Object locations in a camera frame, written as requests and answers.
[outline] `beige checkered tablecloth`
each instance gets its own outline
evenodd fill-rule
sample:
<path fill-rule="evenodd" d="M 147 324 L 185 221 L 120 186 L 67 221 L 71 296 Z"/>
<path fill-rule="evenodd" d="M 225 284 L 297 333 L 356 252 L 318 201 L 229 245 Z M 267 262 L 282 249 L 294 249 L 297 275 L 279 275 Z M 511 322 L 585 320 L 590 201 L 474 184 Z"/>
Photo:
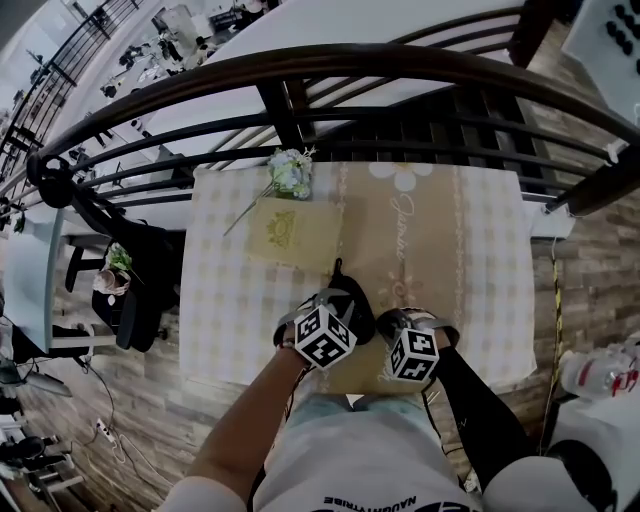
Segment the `beige checkered tablecloth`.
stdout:
<path fill-rule="evenodd" d="M 353 165 L 314 164 L 313 199 L 339 203 L 339 169 Z M 513 383 L 535 369 L 533 269 L 517 176 L 457 171 L 465 236 L 459 350 L 488 384 Z M 250 262 L 246 218 L 222 236 L 269 183 L 264 168 L 197 170 L 195 176 L 180 301 L 181 370 L 197 380 L 249 384 L 273 355 L 277 320 L 326 280 Z"/>

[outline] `ceiling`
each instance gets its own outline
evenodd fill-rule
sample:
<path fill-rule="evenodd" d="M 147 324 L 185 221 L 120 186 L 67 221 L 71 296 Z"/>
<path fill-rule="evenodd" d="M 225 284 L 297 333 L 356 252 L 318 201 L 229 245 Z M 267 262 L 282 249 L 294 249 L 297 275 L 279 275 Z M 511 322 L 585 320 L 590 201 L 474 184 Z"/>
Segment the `ceiling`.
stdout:
<path fill-rule="evenodd" d="M 0 0 L 0 50 L 47 0 Z"/>

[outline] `black sleeve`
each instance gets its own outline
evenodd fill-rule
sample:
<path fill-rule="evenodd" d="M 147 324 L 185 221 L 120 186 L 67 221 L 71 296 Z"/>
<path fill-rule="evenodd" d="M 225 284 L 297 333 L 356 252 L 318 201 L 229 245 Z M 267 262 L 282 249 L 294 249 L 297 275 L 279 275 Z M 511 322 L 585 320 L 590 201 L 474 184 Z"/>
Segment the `black sleeve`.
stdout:
<path fill-rule="evenodd" d="M 462 446 L 483 490 L 509 464 L 534 455 L 518 418 L 455 348 L 440 350 L 435 372 L 447 393 Z"/>

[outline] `power strip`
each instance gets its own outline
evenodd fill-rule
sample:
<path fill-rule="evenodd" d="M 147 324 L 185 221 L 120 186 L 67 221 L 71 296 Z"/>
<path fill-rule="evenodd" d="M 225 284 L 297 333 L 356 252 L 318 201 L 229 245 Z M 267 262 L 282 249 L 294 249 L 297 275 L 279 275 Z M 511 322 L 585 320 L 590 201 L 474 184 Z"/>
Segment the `power strip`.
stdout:
<path fill-rule="evenodd" d="M 98 432 L 100 432 L 104 437 L 106 437 L 111 444 L 118 444 L 118 442 L 116 441 L 116 438 L 113 437 L 113 435 L 111 434 L 111 431 L 107 428 L 107 424 L 104 421 L 102 421 L 100 418 L 98 418 L 98 422 L 96 423 L 96 428 L 98 429 Z"/>

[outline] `yellow book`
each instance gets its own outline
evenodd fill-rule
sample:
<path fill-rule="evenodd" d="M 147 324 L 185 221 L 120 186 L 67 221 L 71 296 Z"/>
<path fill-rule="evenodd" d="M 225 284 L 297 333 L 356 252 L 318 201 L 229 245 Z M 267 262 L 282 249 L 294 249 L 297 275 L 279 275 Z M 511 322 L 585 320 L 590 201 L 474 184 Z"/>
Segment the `yellow book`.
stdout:
<path fill-rule="evenodd" d="M 247 254 L 252 260 L 331 272 L 341 227 L 342 212 L 331 203 L 262 198 L 251 212 Z"/>

